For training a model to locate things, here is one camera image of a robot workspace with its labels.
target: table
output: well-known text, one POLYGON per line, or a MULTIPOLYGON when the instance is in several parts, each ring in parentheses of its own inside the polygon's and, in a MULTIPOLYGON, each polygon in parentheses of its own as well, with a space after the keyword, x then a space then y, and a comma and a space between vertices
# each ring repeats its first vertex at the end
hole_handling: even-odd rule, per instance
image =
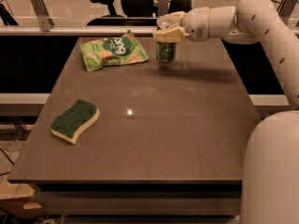
POLYGON ((139 37, 147 62, 87 72, 79 44, 92 39, 78 40, 8 180, 36 187, 53 214, 238 214, 260 118, 221 41, 184 40, 162 64, 139 37), (77 99, 100 118, 73 146, 50 124, 77 99))

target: yellow sponge layer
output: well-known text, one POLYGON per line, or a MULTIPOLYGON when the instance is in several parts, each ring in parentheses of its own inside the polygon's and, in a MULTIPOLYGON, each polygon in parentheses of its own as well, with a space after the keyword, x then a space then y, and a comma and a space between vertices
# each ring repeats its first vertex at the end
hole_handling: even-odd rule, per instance
POLYGON ((78 137, 97 121, 99 115, 96 105, 78 99, 53 121, 50 128, 54 135, 75 145, 78 137))

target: green snack bag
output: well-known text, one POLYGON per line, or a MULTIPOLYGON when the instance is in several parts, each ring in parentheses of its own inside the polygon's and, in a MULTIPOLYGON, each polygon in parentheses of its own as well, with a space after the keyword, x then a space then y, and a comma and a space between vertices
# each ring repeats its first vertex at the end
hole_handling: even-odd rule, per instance
POLYGON ((107 37, 81 44, 88 71, 104 66, 143 63, 149 58, 137 38, 128 31, 122 37, 107 37))

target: floor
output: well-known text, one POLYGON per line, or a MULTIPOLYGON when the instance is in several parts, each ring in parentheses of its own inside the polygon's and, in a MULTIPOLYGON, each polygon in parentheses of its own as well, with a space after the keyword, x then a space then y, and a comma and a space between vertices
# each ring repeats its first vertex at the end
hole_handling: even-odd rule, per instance
MULTIPOLYGON (((193 0, 193 5, 195 7, 221 7, 236 5, 237 1, 238 0, 193 0)), ((26 132, 22 137, 20 137, 18 130, 10 120, 0 120, 0 148, 3 150, 0 151, 0 183, 7 176, 3 174, 9 173, 13 166, 12 162, 18 158, 22 148, 26 145, 26 137, 33 128, 33 125, 34 123, 32 121, 25 121, 24 126, 26 132)))

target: tile floor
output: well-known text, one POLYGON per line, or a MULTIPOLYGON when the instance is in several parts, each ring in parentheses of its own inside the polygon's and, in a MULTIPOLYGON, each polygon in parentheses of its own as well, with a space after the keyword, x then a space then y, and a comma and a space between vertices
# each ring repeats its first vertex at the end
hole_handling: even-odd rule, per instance
MULTIPOLYGON (((11 7, 16 9, 16 15, 21 18, 22 16, 25 17, 26 14, 22 15, 21 10, 23 8, 23 1, 19 0, 18 3, 14 3, 16 0, 9 0, 11 3, 11 7)), ((193 0, 193 6, 194 7, 220 7, 220 6, 230 6, 230 5, 236 5, 238 0, 193 0)), ((64 14, 59 14, 59 6, 56 8, 56 16, 64 15, 64 14)), ((98 12, 100 12, 100 8, 96 8, 96 13, 98 15, 98 12)), ((82 20, 89 19, 91 15, 88 14, 88 16, 81 16, 82 20)), ((26 125, 28 131, 30 131, 33 127, 32 124, 27 124, 26 125)), ((22 140, 15 140, 16 134, 15 127, 12 124, 0 124, 0 148, 4 150, 8 156, 11 158, 12 161, 15 161, 22 148, 26 145, 25 141, 25 135, 22 140)), ((12 163, 7 159, 7 157, 0 152, 0 174, 7 173, 10 171, 12 167, 12 163)), ((3 176, 0 176, 0 183, 3 180, 3 176)))

